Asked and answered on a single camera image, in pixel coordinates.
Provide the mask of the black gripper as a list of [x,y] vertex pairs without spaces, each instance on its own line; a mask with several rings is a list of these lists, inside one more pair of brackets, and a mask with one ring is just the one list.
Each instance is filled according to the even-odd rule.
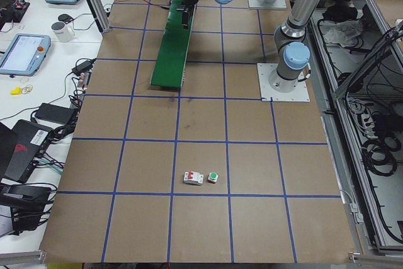
[[196,5],[199,0],[181,0],[181,4],[184,7],[182,13],[182,25],[187,28],[190,27],[193,17],[193,6]]

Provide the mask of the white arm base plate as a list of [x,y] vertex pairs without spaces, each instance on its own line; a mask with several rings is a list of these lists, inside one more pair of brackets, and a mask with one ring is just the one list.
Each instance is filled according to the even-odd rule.
[[286,10],[285,0],[248,0],[251,9]]
[[258,63],[259,90],[262,101],[309,102],[304,71],[297,79],[284,80],[277,73],[277,63]]

